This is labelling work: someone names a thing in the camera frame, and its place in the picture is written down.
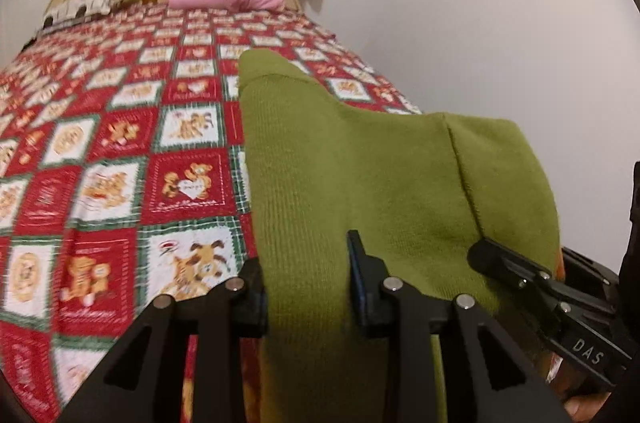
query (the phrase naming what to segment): bed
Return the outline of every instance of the bed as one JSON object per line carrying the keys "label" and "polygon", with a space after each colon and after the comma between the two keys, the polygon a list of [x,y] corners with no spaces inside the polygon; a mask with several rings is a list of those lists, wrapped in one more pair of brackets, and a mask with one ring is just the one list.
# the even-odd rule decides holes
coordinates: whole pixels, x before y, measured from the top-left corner
{"label": "bed", "polygon": [[[38,423],[57,417],[154,296],[205,294],[257,255],[242,52],[276,51],[347,104],[420,114],[298,0],[240,14],[166,1],[47,35],[0,73],[1,363]],[[255,422],[248,343],[242,371]],[[192,376],[188,363],[185,422]]]}

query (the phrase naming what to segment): green sweater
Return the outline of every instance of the green sweater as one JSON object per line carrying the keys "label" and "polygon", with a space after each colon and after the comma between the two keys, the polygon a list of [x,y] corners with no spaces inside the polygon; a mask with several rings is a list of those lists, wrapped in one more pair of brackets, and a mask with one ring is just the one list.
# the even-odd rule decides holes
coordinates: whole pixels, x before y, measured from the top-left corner
{"label": "green sweater", "polygon": [[240,59],[240,105],[269,295],[263,423],[382,420],[386,343],[352,319],[349,229],[392,275],[435,297],[472,294],[538,350],[508,295],[466,263],[484,235],[555,268],[554,198],[515,124],[354,108],[267,50]]}

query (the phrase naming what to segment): square patch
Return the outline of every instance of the square patch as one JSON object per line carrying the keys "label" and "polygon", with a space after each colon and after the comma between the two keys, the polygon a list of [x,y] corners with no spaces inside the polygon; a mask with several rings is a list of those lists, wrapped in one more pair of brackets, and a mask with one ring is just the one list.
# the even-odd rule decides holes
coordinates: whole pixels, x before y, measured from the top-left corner
{"label": "square patch", "polygon": [[217,16],[217,17],[213,17],[211,19],[211,22],[213,22],[214,24],[231,25],[231,24],[235,24],[236,20],[233,17]]}
{"label": "square patch", "polygon": [[242,24],[242,28],[246,31],[252,31],[256,33],[261,33],[269,29],[266,25],[261,22],[245,22]]}
{"label": "square patch", "polygon": [[215,75],[216,63],[213,60],[185,60],[178,62],[175,68],[175,78],[199,78]]}
{"label": "square patch", "polygon": [[326,82],[329,84],[331,90],[335,96],[344,101],[372,101],[371,97],[367,94],[362,83],[357,80],[347,80],[345,78],[327,78]]}
{"label": "square patch", "polygon": [[80,167],[62,167],[38,172],[24,196],[25,207],[15,222],[16,235],[62,233],[66,212],[76,190]]}
{"label": "square patch", "polygon": [[183,46],[178,48],[177,60],[212,60],[215,57],[213,46]]}
{"label": "square patch", "polygon": [[288,29],[276,31],[276,34],[280,38],[286,38],[287,40],[304,40],[305,39],[305,37],[303,37],[299,32],[290,31]]}
{"label": "square patch", "polygon": [[38,423],[54,421],[59,410],[49,375],[49,335],[0,323],[0,343],[2,372],[24,408]]}
{"label": "square patch", "polygon": [[284,46],[278,37],[253,36],[251,37],[254,46],[260,48],[280,48]]}
{"label": "square patch", "polygon": [[335,54],[336,56],[343,56],[344,52],[333,44],[327,42],[315,42],[316,47],[321,51],[329,54]]}
{"label": "square patch", "polygon": [[[86,114],[101,112],[107,103],[109,103],[114,92],[116,92],[116,87],[96,88],[81,92],[75,101],[64,111],[64,116],[84,116]],[[74,99],[74,96],[69,96],[65,99],[71,101]]]}
{"label": "square patch", "polygon": [[216,34],[221,37],[241,37],[244,31],[241,28],[216,28]]}
{"label": "square patch", "polygon": [[153,33],[158,27],[154,24],[149,24],[146,26],[135,26],[135,29],[131,31],[132,36],[145,35],[147,36],[149,33]]}
{"label": "square patch", "polygon": [[328,58],[317,49],[311,48],[295,48],[296,53],[300,59],[305,62],[328,62]]}
{"label": "square patch", "polygon": [[413,103],[411,103],[408,99],[406,99],[402,94],[398,94],[398,99],[404,105],[404,108],[407,109],[412,114],[422,114],[422,111],[416,107]]}
{"label": "square patch", "polygon": [[14,158],[17,147],[18,140],[16,139],[7,139],[0,142],[0,178],[6,174],[6,170]]}
{"label": "square patch", "polygon": [[138,311],[159,294],[204,295],[238,275],[246,258],[237,217],[142,226],[138,248]]}
{"label": "square patch", "polygon": [[411,115],[411,113],[408,110],[405,110],[403,108],[385,107],[384,109],[385,109],[385,112],[388,112],[389,114]]}
{"label": "square patch", "polygon": [[31,98],[27,100],[27,103],[24,104],[24,107],[31,108],[35,105],[46,105],[51,101],[51,98],[53,98],[53,95],[57,93],[59,88],[60,84],[58,82],[49,83],[49,85],[34,92]]}
{"label": "square patch", "polygon": [[151,156],[142,223],[158,225],[236,213],[226,149]]}
{"label": "square patch", "polygon": [[238,213],[249,213],[251,211],[251,188],[244,148],[241,146],[229,147],[229,158],[231,159],[231,178],[234,183]]}
{"label": "square patch", "polygon": [[193,18],[193,19],[208,19],[209,18],[209,13],[207,11],[203,11],[201,9],[196,9],[195,11],[189,11],[188,13],[188,18]]}
{"label": "square patch", "polygon": [[192,78],[172,80],[164,90],[162,103],[196,103],[219,101],[220,81],[217,78]]}
{"label": "square patch", "polygon": [[55,237],[14,237],[7,260],[2,320],[40,331],[49,329],[51,275],[60,250]]}
{"label": "square patch", "polygon": [[371,76],[366,70],[351,66],[342,66],[342,70],[363,83],[369,83],[369,85],[380,85],[380,82]]}
{"label": "square patch", "polygon": [[156,151],[224,146],[219,103],[168,106],[162,109]]}
{"label": "square patch", "polygon": [[104,113],[87,161],[146,155],[157,119],[158,111],[146,107]]}
{"label": "square patch", "polygon": [[86,231],[132,226],[140,213],[145,170],[142,159],[98,163],[82,175],[69,218]]}
{"label": "square patch", "polygon": [[64,408],[107,354],[113,340],[78,339],[56,335],[51,357],[60,407]]}
{"label": "square patch", "polygon": [[113,52],[116,54],[127,53],[128,51],[140,51],[142,46],[145,45],[144,38],[137,38],[136,40],[126,40],[116,47]]}
{"label": "square patch", "polygon": [[40,158],[47,146],[49,134],[53,130],[53,124],[32,130],[20,140],[14,158],[6,169],[5,176],[15,176],[34,172],[38,168]]}
{"label": "square patch", "polygon": [[102,63],[102,57],[94,58],[86,62],[80,62],[71,73],[71,78],[81,78],[82,76],[91,74],[94,70],[97,70]]}
{"label": "square patch", "polygon": [[111,98],[110,108],[154,105],[159,101],[163,83],[158,81],[127,83]]}
{"label": "square patch", "polygon": [[77,232],[63,244],[54,327],[66,335],[119,337],[133,319],[136,230]]}
{"label": "square patch", "polygon": [[305,67],[305,64],[303,64],[299,60],[293,60],[290,63],[293,64],[294,66],[296,66],[298,69],[300,69],[305,74],[311,74],[311,72]]}
{"label": "square patch", "polygon": [[171,58],[174,56],[174,48],[172,47],[160,47],[145,49],[140,54],[141,64],[155,64],[157,62],[171,62]]}
{"label": "square patch", "polygon": [[384,105],[396,103],[396,95],[388,87],[372,86],[369,91],[372,92],[377,101]]}
{"label": "square patch", "polygon": [[124,53],[107,53],[104,55],[103,69],[118,69],[136,64],[138,51],[125,51]]}
{"label": "square patch", "polygon": [[225,76],[237,76],[238,75],[238,61],[237,60],[218,60],[218,71]]}
{"label": "square patch", "polygon": [[176,18],[166,18],[162,21],[163,27],[171,27],[171,26],[181,26],[184,22],[184,18],[176,17]]}
{"label": "square patch", "polygon": [[150,48],[168,48],[171,47],[172,49],[175,49],[175,47],[178,45],[178,40],[180,40],[180,37],[161,37],[161,38],[151,38],[151,40],[149,40],[149,47]]}
{"label": "square patch", "polygon": [[227,44],[220,44],[218,46],[220,58],[223,60],[237,60],[242,53],[249,49],[251,49],[251,46],[232,46]]}
{"label": "square patch", "polygon": [[211,29],[211,24],[208,22],[198,21],[198,22],[187,22],[187,31],[193,30],[209,30]]}
{"label": "square patch", "polygon": [[145,82],[146,80],[165,80],[169,77],[171,69],[172,64],[168,62],[136,66],[131,69],[125,81],[127,83],[136,83]]}
{"label": "square patch", "polygon": [[28,183],[28,178],[0,181],[0,233],[11,232]]}
{"label": "square patch", "polygon": [[14,119],[14,114],[6,114],[5,116],[0,117],[0,135],[6,130],[6,128],[11,124]]}
{"label": "square patch", "polygon": [[96,117],[74,118],[60,121],[53,131],[42,166],[82,162],[92,140]]}
{"label": "square patch", "polygon": [[182,30],[180,28],[158,29],[154,33],[156,38],[179,37]]}
{"label": "square patch", "polygon": [[228,145],[244,144],[240,104],[237,101],[225,101],[223,107],[225,111],[226,143]]}
{"label": "square patch", "polygon": [[120,82],[127,74],[126,67],[118,67],[117,69],[103,69],[96,72],[93,78],[86,84],[87,90],[92,88],[108,87],[120,85]]}
{"label": "square patch", "polygon": [[182,43],[185,46],[206,46],[213,43],[211,33],[200,33],[196,35],[184,35]]}
{"label": "square patch", "polygon": [[225,99],[227,101],[237,100],[239,96],[238,82],[239,76],[225,76],[223,91],[225,93]]}
{"label": "square patch", "polygon": [[31,127],[40,127],[49,121],[58,119],[66,111],[66,108],[71,104],[73,99],[74,96],[69,96],[68,98],[47,103],[45,108],[38,114],[38,117],[31,123]]}

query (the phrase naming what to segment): red and white checkered bedspread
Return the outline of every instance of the red and white checkered bedspread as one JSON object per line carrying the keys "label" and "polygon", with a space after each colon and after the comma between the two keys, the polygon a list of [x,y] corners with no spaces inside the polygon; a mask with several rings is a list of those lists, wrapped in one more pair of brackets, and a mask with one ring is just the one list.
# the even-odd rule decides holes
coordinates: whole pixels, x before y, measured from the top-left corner
{"label": "red and white checkered bedspread", "polygon": [[[154,296],[204,294],[257,254],[238,103],[252,47],[353,106],[419,113],[290,12],[135,6],[45,37],[0,73],[1,366],[39,423]],[[251,348],[243,372],[256,421]]]}

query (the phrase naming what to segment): green plaid border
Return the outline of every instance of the green plaid border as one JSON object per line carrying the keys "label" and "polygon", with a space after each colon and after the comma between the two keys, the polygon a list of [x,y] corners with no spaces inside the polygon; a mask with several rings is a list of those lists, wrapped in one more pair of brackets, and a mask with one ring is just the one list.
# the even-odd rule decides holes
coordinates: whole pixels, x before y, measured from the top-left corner
{"label": "green plaid border", "polygon": [[11,234],[12,231],[14,231],[15,218],[18,217],[18,212],[20,212],[20,207],[22,206],[22,200],[24,199],[24,194],[27,191],[31,178],[33,178],[33,174],[29,172],[27,174],[20,174],[19,176],[13,176],[9,179],[0,180],[0,190],[2,190],[2,188],[4,188],[6,184],[15,183],[17,181],[24,181],[24,186],[22,187],[22,190],[18,194],[18,199],[16,201],[17,206],[15,208],[14,215],[11,217],[9,226],[6,226],[6,227],[0,226],[0,235],[8,235],[8,234]]}
{"label": "green plaid border", "polygon": [[[204,107],[212,108],[216,113],[216,123],[218,127],[218,141],[216,143],[210,141],[202,142],[189,142],[176,145],[161,146],[162,132],[164,131],[164,124],[166,122],[167,115],[174,110],[189,111],[193,109],[201,109]],[[203,103],[189,103],[186,105],[167,105],[162,107],[160,111],[160,119],[158,120],[158,127],[156,127],[156,136],[154,138],[151,150],[153,153],[160,152],[175,152],[184,151],[194,148],[210,148],[210,147],[223,147],[226,145],[226,129],[225,118],[223,116],[222,104],[217,101],[207,101]]]}
{"label": "green plaid border", "polygon": [[251,203],[249,202],[244,180],[242,179],[240,163],[240,154],[244,153],[244,148],[239,145],[233,145],[228,148],[228,151],[231,178],[234,185],[234,196],[236,198],[236,208],[239,213],[249,213],[251,211]]}
{"label": "green plaid border", "polygon": [[236,87],[238,87],[238,79],[240,77],[239,76],[222,76],[222,96],[225,99],[225,101],[238,101],[239,96],[231,96],[231,93],[229,93],[229,88],[228,88],[228,82],[231,80],[236,80]]}
{"label": "green plaid border", "polygon": [[[94,120],[94,126],[91,129],[91,134],[89,136],[89,139],[87,140],[86,144],[84,145],[84,149],[82,150],[82,153],[77,157],[77,158],[64,158],[62,161],[58,162],[58,163],[45,163],[44,162],[44,158],[46,157],[47,153],[49,152],[49,148],[51,145],[53,145],[53,141],[56,138],[56,132],[58,131],[58,128],[61,125],[64,124],[68,124],[68,123],[76,123],[85,119],[93,119]],[[98,132],[98,128],[100,127],[100,115],[99,114],[88,114],[87,116],[74,116],[72,118],[68,118],[68,119],[63,119],[63,120],[59,120],[56,122],[56,127],[55,129],[53,129],[53,134],[49,137],[49,141],[47,142],[47,147],[44,149],[43,152],[43,156],[42,156],[42,160],[40,161],[40,165],[38,166],[39,169],[44,169],[44,168],[59,168],[59,167],[63,167],[66,165],[72,165],[74,163],[78,163],[78,164],[82,164],[82,162],[84,161],[84,158],[86,157],[86,153],[89,151],[89,149],[91,148],[91,146],[94,144],[94,138],[96,133]]]}
{"label": "green plaid border", "polygon": [[[133,189],[133,200],[131,202],[131,214],[126,217],[108,217],[106,219],[100,219],[99,221],[83,221],[82,219],[78,219],[77,217],[73,217],[73,210],[75,208],[76,202],[78,202],[79,195],[82,188],[82,183],[84,182],[84,177],[87,175],[89,170],[97,167],[98,165],[103,165],[104,167],[113,167],[117,165],[126,165],[130,163],[138,164],[138,175],[136,175],[136,184]],[[145,175],[146,175],[146,157],[134,157],[134,158],[123,158],[123,159],[107,159],[100,160],[92,163],[85,167],[84,172],[82,172],[82,177],[78,181],[78,186],[76,186],[76,192],[74,194],[74,200],[71,205],[71,213],[66,220],[66,227],[70,229],[79,229],[80,231],[98,231],[101,229],[116,229],[116,228],[133,228],[137,225],[140,219],[140,211],[142,209],[142,194],[145,183]]]}
{"label": "green plaid border", "polygon": [[51,363],[51,374],[53,378],[53,386],[56,390],[56,397],[60,408],[64,408],[66,403],[62,396],[62,388],[58,379],[58,362],[56,361],[56,349],[70,349],[80,351],[105,351],[108,352],[111,346],[116,342],[115,339],[106,339],[100,337],[68,337],[60,334],[51,335],[51,344],[49,346],[49,360]]}
{"label": "green plaid border", "polygon": [[[145,83],[160,84],[158,85],[158,88],[156,88],[156,95],[154,96],[154,99],[152,99],[151,101],[137,101],[136,103],[121,104],[121,105],[113,104],[113,101],[122,92],[122,90],[125,87],[131,87],[135,85],[144,85]],[[120,86],[116,94],[114,94],[113,97],[109,100],[109,104],[107,105],[107,107],[105,107],[105,110],[112,111],[112,110],[122,110],[122,109],[130,109],[130,108],[157,106],[160,103],[160,98],[162,97],[162,90],[164,89],[164,84],[165,84],[164,80],[147,80],[145,82],[125,83],[124,85]]]}
{"label": "green plaid border", "polygon": [[[6,302],[6,296],[8,295],[8,284],[9,284],[9,262],[11,260],[12,254],[14,252],[15,246],[53,246],[53,249],[50,254],[50,267],[49,274],[47,276],[43,276],[41,280],[45,281],[47,285],[47,299],[45,305],[45,313],[44,317],[37,316],[27,316],[20,315],[18,313],[14,313],[13,311],[7,311],[4,308]],[[51,287],[51,276],[56,270],[58,256],[60,255],[60,248],[62,247],[62,238],[61,237],[41,237],[41,236],[24,236],[24,237],[14,237],[11,239],[11,248],[9,249],[7,259],[6,259],[6,269],[4,270],[4,276],[2,276],[2,281],[6,285],[4,295],[2,296],[2,307],[0,308],[0,320],[9,322],[16,326],[26,327],[28,329],[34,329],[36,331],[46,332],[49,330],[51,324],[51,311],[52,311],[52,296],[53,291]]]}
{"label": "green plaid border", "polygon": [[244,235],[240,219],[235,216],[211,217],[210,219],[193,219],[190,221],[176,221],[165,225],[140,226],[138,228],[138,266],[136,268],[136,280],[134,284],[134,301],[136,304],[136,315],[140,314],[146,307],[146,284],[149,276],[148,261],[148,240],[153,235],[167,235],[170,233],[200,230],[223,226],[231,231],[231,240],[234,245],[234,257],[238,270],[248,258]]}

